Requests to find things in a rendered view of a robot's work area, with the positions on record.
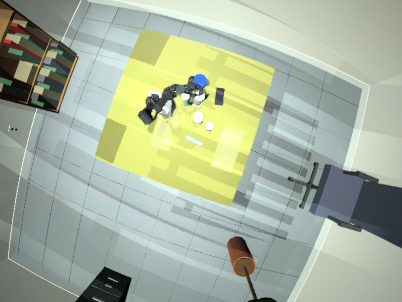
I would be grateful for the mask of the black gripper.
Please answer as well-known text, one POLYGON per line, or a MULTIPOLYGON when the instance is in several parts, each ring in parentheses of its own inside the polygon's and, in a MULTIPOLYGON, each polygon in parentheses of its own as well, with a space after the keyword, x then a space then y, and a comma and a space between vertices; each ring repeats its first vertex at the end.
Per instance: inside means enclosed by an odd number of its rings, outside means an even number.
MULTIPOLYGON (((191 79, 191 80, 194 81, 194 76, 190 76, 189 79, 191 79)), ((188 80, 189 80, 189 79, 188 79, 188 80)), ((199 88, 199 87, 195 84, 195 90, 202 90, 202 89, 199 88)), ((189 97, 187 98, 187 104, 188 104, 188 105, 192 105, 192 104, 194 103, 194 97, 195 97, 195 96, 199 96, 199 95, 202 95, 202 94, 201 94, 201 93, 192 93, 192 92, 191 92, 191 94, 189 94, 189 97)))

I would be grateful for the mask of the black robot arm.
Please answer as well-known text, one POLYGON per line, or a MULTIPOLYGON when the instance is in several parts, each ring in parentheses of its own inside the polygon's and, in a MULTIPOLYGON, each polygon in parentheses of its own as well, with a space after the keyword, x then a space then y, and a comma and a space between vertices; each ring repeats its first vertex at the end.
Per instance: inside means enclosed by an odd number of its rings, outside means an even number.
POLYGON ((168 86, 164 88, 164 90, 161 93, 161 97, 156 93, 147 96, 145 98, 146 107, 142 109, 138 114, 140 120, 145 125, 150 125, 153 121, 156 120, 158 114, 162 111, 162 108, 164 107, 164 105, 167 103, 168 100, 177 97, 177 94, 182 95, 184 92, 191 94, 191 92, 195 90, 195 83, 193 83, 193 80, 191 79, 188 80, 188 83, 185 84, 185 86, 182 84, 180 85, 173 84, 170 87, 168 86), (154 118, 151 115, 153 109, 156 112, 154 118))

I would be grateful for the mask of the white flat bar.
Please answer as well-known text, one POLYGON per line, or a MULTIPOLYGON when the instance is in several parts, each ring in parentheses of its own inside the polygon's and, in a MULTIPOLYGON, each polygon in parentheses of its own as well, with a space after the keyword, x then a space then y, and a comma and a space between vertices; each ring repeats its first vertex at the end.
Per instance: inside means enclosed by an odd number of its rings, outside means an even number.
POLYGON ((193 143, 195 143, 195 144, 197 144, 197 145, 199 145, 199 146, 202 145, 201 142, 199 142, 199 141, 197 141, 197 140, 195 140, 195 139, 189 137, 188 135, 186 135, 185 139, 187 139, 187 140, 189 140, 189 141, 191 141, 191 142, 193 142, 193 143))

